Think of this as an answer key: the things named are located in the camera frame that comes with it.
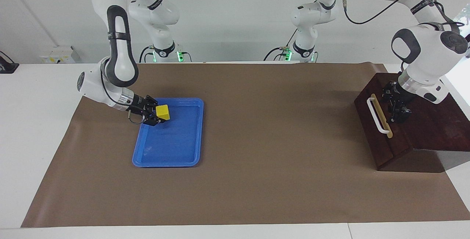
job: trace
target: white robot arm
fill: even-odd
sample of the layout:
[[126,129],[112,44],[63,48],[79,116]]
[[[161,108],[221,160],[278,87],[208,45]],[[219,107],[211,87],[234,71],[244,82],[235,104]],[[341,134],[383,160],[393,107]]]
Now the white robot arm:
[[[419,25],[399,30],[393,37],[393,53],[408,68],[398,82],[384,88],[384,98],[390,101],[391,122],[404,122],[411,111],[406,104],[418,95],[435,104],[448,95],[440,78],[465,55],[468,41],[460,36],[457,23],[448,18],[436,0],[389,0],[406,5]],[[292,44],[293,60],[309,62],[317,38],[314,26],[335,18],[335,0],[315,0],[297,8],[292,22],[299,34]],[[347,18],[347,1],[343,0]]]
[[[141,5],[149,3],[149,0],[141,1]],[[127,16],[128,0],[92,0],[92,2],[95,12],[108,27],[111,56],[103,58],[91,71],[81,73],[77,89],[82,95],[94,101],[102,102],[121,111],[128,111],[130,121],[132,121],[130,116],[133,113],[141,116],[140,123],[154,126],[165,122],[166,120],[156,111],[159,109],[157,108],[158,102],[149,95],[144,98],[127,89],[139,77],[139,69],[132,55]],[[165,25],[175,24],[179,19],[174,5],[163,0],[153,0],[145,9],[140,8],[137,2],[135,5],[137,5],[135,17],[151,33],[156,49],[161,47],[165,50],[172,44],[175,46],[168,28],[164,28]],[[161,25],[156,25],[154,22],[160,22]],[[170,55],[173,50],[163,58],[172,59]]]

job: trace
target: wooden box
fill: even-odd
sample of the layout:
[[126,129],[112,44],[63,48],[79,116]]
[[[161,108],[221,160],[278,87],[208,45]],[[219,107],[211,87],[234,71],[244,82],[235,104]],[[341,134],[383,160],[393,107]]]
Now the wooden box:
[[439,173],[470,161],[470,122],[450,94],[438,105],[416,97],[406,122],[388,123],[392,138],[378,131],[366,101],[375,94],[389,120],[382,88],[397,79],[377,73],[354,101],[377,170]]

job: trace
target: plastic tray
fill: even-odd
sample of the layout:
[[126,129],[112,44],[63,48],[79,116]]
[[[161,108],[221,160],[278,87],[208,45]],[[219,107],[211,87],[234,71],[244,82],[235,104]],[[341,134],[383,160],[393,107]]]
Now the plastic tray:
[[136,167],[193,167],[199,162],[204,102],[198,98],[156,98],[170,120],[141,125],[132,162]]

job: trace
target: white handle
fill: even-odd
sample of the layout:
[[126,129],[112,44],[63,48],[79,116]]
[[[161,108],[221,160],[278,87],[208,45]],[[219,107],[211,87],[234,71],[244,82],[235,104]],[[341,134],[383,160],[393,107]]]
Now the white handle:
[[374,122],[376,123],[376,126],[377,126],[377,130],[379,130],[379,132],[383,133],[383,134],[388,134],[390,131],[389,130],[385,130],[382,128],[382,125],[381,123],[379,122],[379,119],[377,118],[377,115],[376,115],[376,112],[374,110],[374,107],[372,106],[372,101],[373,100],[376,100],[375,98],[373,97],[370,97],[367,99],[367,105],[369,107],[369,110],[370,110],[370,113],[372,115],[372,118],[374,119]]

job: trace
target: wall outlet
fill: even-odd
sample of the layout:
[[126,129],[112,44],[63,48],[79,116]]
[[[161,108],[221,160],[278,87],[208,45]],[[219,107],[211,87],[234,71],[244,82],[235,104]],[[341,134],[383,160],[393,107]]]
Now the wall outlet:
[[39,57],[44,64],[75,64],[80,61],[80,56],[71,46],[53,47]]

